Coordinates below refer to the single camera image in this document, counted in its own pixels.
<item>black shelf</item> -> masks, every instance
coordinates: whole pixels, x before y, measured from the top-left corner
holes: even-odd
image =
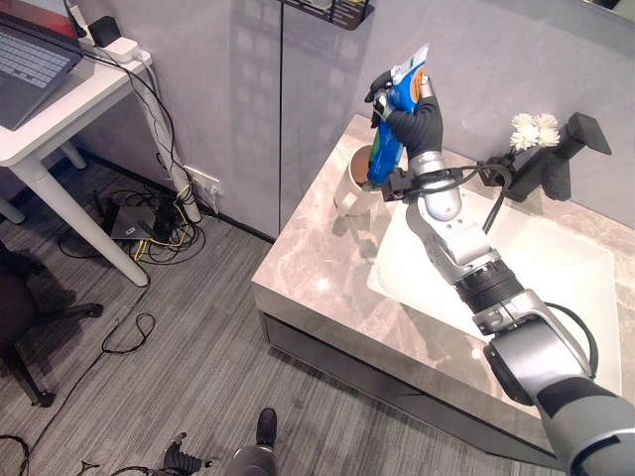
[[[333,23],[344,30],[356,30],[359,25],[375,10],[370,0],[353,2],[350,0],[333,0],[330,8],[321,10],[312,7],[304,0],[281,0],[285,5],[302,10],[309,15],[320,18],[325,22]]]

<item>marble countertop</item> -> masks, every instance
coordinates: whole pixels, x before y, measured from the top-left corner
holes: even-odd
[[[332,196],[348,159],[372,143],[368,122],[353,117],[256,272],[258,307],[458,409],[549,448],[536,410],[504,395],[480,354],[482,341],[367,288],[395,204],[377,201],[370,213],[339,217]],[[444,157],[452,167],[472,163],[449,151]],[[466,187],[489,197],[498,192],[476,179]],[[507,204],[552,219],[613,252],[622,394],[635,402],[633,230],[573,202],[549,200],[541,190],[523,203]]]

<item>sink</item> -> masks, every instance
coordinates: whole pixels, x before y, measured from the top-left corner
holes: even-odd
[[[477,223],[483,223],[493,200],[466,189],[460,193],[463,207]],[[469,308],[428,260],[422,242],[406,223],[406,208],[403,203],[395,208],[368,276],[368,287],[460,332],[488,341],[491,336],[479,332]],[[582,318],[597,341],[596,382],[621,394],[613,254],[553,221],[505,205],[488,237],[525,288]],[[575,323],[560,311],[552,311],[588,351],[584,334]]]

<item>black shoe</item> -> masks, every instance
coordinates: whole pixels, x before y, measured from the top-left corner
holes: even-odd
[[[256,429],[256,444],[263,444],[274,447],[276,442],[276,430],[278,428],[278,417],[274,409],[265,409],[258,417],[258,427]]]

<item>black faucet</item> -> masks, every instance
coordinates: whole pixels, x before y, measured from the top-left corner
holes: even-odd
[[[569,160],[584,146],[607,156],[612,154],[597,120],[585,114],[576,112],[560,130],[560,136],[557,146],[541,148],[518,169],[509,156],[487,161],[487,164],[502,164],[512,173],[505,196],[514,201],[525,201],[529,193],[542,185],[546,196],[566,201],[572,197]],[[486,185],[501,184],[496,173],[481,174],[481,177]]]

